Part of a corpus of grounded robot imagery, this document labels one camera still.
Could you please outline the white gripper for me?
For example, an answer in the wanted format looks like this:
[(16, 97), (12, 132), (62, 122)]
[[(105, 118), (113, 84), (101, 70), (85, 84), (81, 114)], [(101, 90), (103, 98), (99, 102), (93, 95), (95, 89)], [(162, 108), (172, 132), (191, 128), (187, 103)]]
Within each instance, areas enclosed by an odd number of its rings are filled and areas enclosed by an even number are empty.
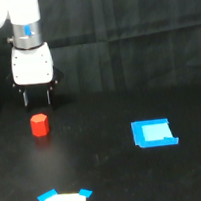
[(64, 74), (53, 65), (53, 58), (49, 46), (44, 42), (40, 47), (31, 50), (12, 48), (11, 51), (11, 74), (7, 80), (13, 88), (23, 95), (23, 105), (29, 110), (28, 95), (25, 90), (28, 86), (48, 85), (47, 103), (53, 109), (54, 93), (53, 86), (59, 83)]

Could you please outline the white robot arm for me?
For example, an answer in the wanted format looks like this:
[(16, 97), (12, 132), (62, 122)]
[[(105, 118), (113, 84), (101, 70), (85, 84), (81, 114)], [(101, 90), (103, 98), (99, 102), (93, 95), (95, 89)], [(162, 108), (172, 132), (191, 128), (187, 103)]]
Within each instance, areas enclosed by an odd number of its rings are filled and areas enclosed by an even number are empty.
[(12, 44), (12, 85), (19, 88), (23, 103), (28, 107), (27, 86), (47, 85), (47, 103), (53, 104), (53, 89), (63, 74), (53, 65), (50, 48), (43, 41), (40, 27), (38, 0), (0, 0), (0, 29), (9, 20), (13, 35), (7, 38)]

